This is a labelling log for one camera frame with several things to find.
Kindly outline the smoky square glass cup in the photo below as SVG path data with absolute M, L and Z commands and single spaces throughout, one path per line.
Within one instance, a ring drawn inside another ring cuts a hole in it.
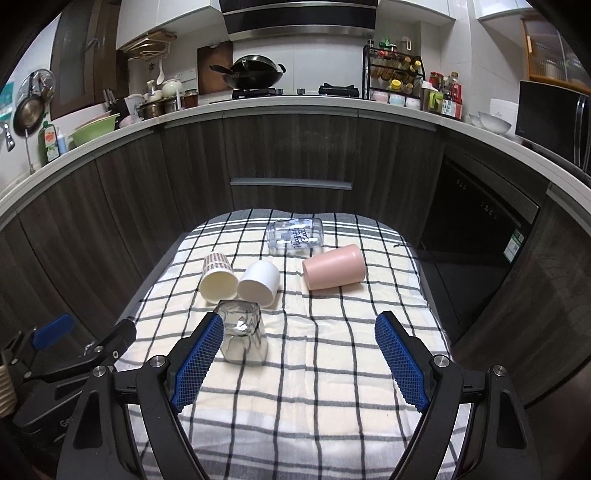
M 222 319 L 221 354 L 232 364 L 263 365 L 269 351 L 259 304 L 245 300 L 222 300 L 214 312 Z

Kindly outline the white plain cup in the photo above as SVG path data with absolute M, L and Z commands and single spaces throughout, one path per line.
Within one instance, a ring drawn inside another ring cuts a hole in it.
M 268 307 L 273 304 L 279 286 L 280 270 L 270 261 L 257 260 L 243 273 L 236 292 L 243 300 Z

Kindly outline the clear printed glass cup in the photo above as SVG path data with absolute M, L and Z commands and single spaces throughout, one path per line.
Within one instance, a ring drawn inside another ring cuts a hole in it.
M 324 227 L 311 217 L 274 221 L 266 227 L 266 243 L 273 255 L 315 251 L 324 246 Z

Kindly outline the pink plastic cup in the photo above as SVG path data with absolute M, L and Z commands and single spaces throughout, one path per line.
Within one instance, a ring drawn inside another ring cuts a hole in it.
M 360 283 L 366 278 L 366 262 L 356 245 L 336 248 L 304 260 L 308 290 L 325 290 Z

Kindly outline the green dish soap bottle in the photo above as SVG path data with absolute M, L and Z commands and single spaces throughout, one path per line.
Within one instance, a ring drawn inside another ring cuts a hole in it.
M 44 121 L 42 125 L 42 144 L 47 163 L 60 157 L 58 133 L 55 126 L 48 121 Z

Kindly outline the green plastic basin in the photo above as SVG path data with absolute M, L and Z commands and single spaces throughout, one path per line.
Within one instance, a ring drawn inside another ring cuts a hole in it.
M 75 129 L 71 135 L 71 142 L 79 147 L 115 130 L 119 115 L 113 114 L 96 118 Z

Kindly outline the hanging frying pan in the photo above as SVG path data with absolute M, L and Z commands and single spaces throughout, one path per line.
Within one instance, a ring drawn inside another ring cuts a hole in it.
M 13 129 L 19 137 L 34 133 L 44 116 L 45 102 L 42 95 L 34 90 L 34 79 L 35 76 L 31 73 L 28 77 L 27 95 L 17 105 L 14 114 Z

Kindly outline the black built-in dishwasher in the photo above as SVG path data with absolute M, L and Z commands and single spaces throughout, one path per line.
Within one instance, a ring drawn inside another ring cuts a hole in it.
M 451 336 L 467 331 L 499 291 L 538 211 L 490 169 L 444 158 L 417 253 Z

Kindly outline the white teapot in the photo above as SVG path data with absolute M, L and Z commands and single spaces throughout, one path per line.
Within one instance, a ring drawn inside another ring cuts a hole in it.
M 183 84 L 178 78 L 165 80 L 161 86 L 161 93 L 163 98 L 182 96 L 184 93 Z

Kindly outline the gas stove burner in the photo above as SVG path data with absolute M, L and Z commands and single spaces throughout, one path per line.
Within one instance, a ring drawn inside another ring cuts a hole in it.
M 263 89 L 235 89 L 232 91 L 231 99 L 238 100 L 273 96 L 280 96 L 280 92 L 273 87 Z

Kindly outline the black wok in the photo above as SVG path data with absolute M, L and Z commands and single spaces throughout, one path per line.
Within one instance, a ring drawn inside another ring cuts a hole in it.
M 225 84 L 231 89 L 270 88 L 287 73 L 283 64 L 276 64 L 263 55 L 242 56 L 229 68 L 211 64 L 209 69 L 221 74 Z

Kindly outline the white bowl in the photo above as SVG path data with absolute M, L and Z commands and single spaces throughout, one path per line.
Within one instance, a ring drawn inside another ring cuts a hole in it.
M 511 123 L 503 120 L 502 118 L 482 111 L 479 112 L 479 119 L 487 131 L 497 135 L 507 134 L 512 127 Z

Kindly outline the black microwave oven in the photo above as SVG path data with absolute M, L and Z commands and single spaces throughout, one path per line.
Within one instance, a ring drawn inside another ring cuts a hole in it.
M 521 81 L 515 133 L 587 172 L 590 96 L 559 86 Z

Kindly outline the black range hood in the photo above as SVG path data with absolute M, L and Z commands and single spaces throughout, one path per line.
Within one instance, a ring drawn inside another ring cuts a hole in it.
M 220 1 L 231 41 L 288 35 L 349 35 L 375 32 L 378 1 Z

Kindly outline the black spice rack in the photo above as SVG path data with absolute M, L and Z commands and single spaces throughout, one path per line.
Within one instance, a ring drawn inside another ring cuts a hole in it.
M 393 44 L 380 43 L 376 47 L 369 42 L 363 47 L 363 99 L 372 99 L 375 92 L 419 98 L 425 80 L 425 65 L 420 56 L 399 52 Z

